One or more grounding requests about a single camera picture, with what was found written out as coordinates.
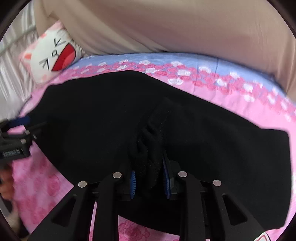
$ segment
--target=silver screw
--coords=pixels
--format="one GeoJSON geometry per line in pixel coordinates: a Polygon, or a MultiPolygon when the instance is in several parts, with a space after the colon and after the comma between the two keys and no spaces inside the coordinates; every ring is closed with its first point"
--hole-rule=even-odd
{"type": "Polygon", "coordinates": [[[78,183],[78,186],[80,188],[84,188],[84,187],[86,187],[86,185],[87,185],[87,182],[86,181],[81,181],[80,183],[78,183]]]}
{"type": "Polygon", "coordinates": [[[121,178],[122,174],[120,172],[115,172],[112,175],[114,178],[121,178]]]}
{"type": "Polygon", "coordinates": [[[222,182],[220,180],[214,180],[213,181],[213,184],[216,186],[216,187],[220,187],[222,182]]]}
{"type": "Polygon", "coordinates": [[[26,139],[21,139],[20,142],[24,145],[27,143],[26,139]]]}
{"type": "Polygon", "coordinates": [[[185,171],[180,171],[180,172],[178,173],[178,175],[179,175],[179,177],[187,177],[187,172],[185,172],[185,171]]]}

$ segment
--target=red open mouth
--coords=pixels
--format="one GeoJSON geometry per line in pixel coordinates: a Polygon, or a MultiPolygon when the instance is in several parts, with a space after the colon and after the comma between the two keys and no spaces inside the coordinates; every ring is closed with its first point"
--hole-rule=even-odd
{"type": "Polygon", "coordinates": [[[74,61],[75,57],[76,51],[74,47],[68,43],[56,60],[52,71],[59,71],[68,67],[74,61]]]}

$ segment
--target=folded black cloth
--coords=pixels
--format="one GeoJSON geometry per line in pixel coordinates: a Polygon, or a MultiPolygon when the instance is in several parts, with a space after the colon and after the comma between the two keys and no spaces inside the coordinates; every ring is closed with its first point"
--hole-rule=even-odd
{"type": "MultiPolygon", "coordinates": [[[[36,142],[73,184],[100,181],[122,162],[131,162],[137,185],[149,191],[157,183],[164,148],[169,159],[197,179],[221,180],[264,229],[284,225],[291,195],[284,131],[261,129],[134,71],[51,85],[29,116],[30,125],[48,122],[36,142]]],[[[161,231],[178,232],[177,215],[160,203],[149,205],[120,207],[119,213],[161,231]],[[140,210],[158,214],[159,228],[144,214],[135,217],[140,210]]]]}

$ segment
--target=cartoon face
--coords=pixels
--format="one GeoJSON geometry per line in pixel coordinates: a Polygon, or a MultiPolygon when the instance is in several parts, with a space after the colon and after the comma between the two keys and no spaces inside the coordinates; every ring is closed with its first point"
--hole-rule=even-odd
{"type": "Polygon", "coordinates": [[[22,60],[35,82],[44,83],[81,58],[79,46],[65,29],[49,29],[32,44],[22,60]]]}

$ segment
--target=square pillow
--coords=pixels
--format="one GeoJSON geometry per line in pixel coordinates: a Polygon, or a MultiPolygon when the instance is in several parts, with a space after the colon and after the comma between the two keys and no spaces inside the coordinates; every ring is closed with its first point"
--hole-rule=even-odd
{"type": "Polygon", "coordinates": [[[20,54],[20,61],[35,83],[42,85],[81,56],[80,46],[73,41],[63,24],[57,21],[20,54]]]}

